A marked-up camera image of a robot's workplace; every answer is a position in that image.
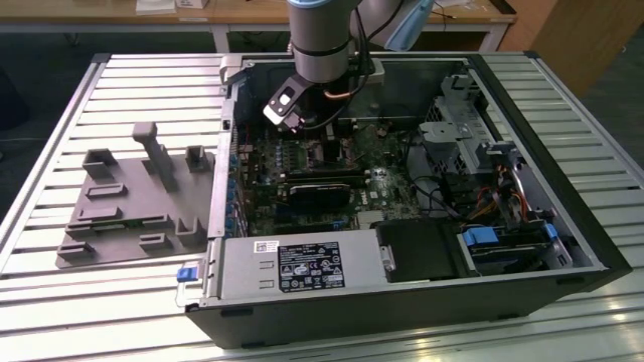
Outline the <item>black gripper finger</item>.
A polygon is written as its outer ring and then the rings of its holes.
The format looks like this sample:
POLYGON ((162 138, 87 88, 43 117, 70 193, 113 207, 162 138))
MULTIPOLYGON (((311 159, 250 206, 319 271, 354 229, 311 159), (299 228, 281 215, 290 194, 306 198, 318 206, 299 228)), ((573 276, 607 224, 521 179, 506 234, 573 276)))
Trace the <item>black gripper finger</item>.
POLYGON ((331 126, 325 127, 325 132, 323 161, 331 165, 338 165, 339 141, 334 135, 334 129, 331 126))

